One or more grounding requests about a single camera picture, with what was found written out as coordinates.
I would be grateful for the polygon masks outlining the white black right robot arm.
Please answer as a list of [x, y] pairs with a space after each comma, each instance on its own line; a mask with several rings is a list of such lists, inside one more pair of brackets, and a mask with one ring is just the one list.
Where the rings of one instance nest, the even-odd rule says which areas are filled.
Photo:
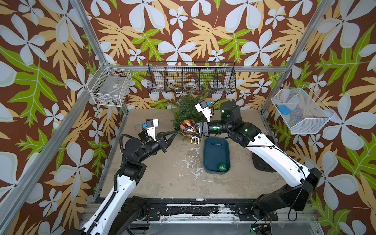
[[267, 218], [278, 209], [290, 208], [301, 212], [315, 192], [322, 173], [316, 168], [298, 163], [279, 147], [273, 144], [254, 124], [244, 122], [240, 107], [232, 101], [220, 106], [220, 120], [212, 120], [209, 102], [201, 102], [195, 106], [202, 112], [205, 121], [184, 125], [183, 132], [198, 138], [211, 134], [226, 133], [234, 142], [259, 156], [264, 162], [278, 172], [286, 181], [282, 188], [260, 195], [252, 204], [251, 216], [257, 220]]

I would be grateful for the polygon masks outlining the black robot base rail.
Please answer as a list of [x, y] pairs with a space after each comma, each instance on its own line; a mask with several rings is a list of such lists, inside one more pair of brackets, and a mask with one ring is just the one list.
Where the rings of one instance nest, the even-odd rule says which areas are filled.
[[126, 199], [116, 216], [131, 217], [134, 220], [161, 221], [165, 217], [184, 216], [188, 218], [210, 218], [224, 215], [240, 221], [256, 221], [253, 215], [254, 199], [220, 198], [141, 198]]

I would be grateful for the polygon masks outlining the gold ribbed ornament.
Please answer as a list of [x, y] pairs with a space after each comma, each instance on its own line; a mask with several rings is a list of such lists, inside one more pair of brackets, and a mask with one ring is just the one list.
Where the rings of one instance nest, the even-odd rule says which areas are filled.
[[201, 143], [201, 141], [202, 141], [202, 137], [192, 135], [192, 137], [191, 137], [191, 144], [193, 144], [193, 145], [199, 145]]

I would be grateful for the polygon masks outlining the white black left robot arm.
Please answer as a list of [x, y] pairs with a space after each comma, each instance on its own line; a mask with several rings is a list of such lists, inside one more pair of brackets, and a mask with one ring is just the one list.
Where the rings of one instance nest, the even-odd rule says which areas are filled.
[[82, 228], [73, 229], [70, 234], [121, 235], [130, 231], [133, 221], [144, 218], [146, 200], [139, 197], [133, 197], [129, 203], [126, 200], [145, 173], [143, 161], [160, 150], [166, 152], [177, 134], [177, 131], [160, 132], [156, 139], [147, 137], [144, 132], [139, 138], [122, 134], [119, 138], [122, 161], [113, 177], [113, 188]]

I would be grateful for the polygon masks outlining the red and gold ornament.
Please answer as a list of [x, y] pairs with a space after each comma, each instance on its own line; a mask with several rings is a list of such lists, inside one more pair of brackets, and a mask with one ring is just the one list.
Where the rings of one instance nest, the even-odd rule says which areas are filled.
[[191, 120], [191, 119], [186, 119], [186, 120], [184, 120], [184, 121], [182, 122], [182, 124], [180, 125], [180, 132], [181, 132], [181, 134], [182, 134], [183, 136], [185, 136], [185, 137], [192, 137], [192, 134], [189, 134], [189, 132], [195, 132], [195, 129], [192, 129], [192, 128], [187, 129], [187, 132], [188, 132], [188, 133], [184, 132], [184, 130], [185, 130], [186, 128], [188, 128], [188, 127], [193, 126], [194, 124], [195, 124], [195, 122], [194, 122], [193, 120]]

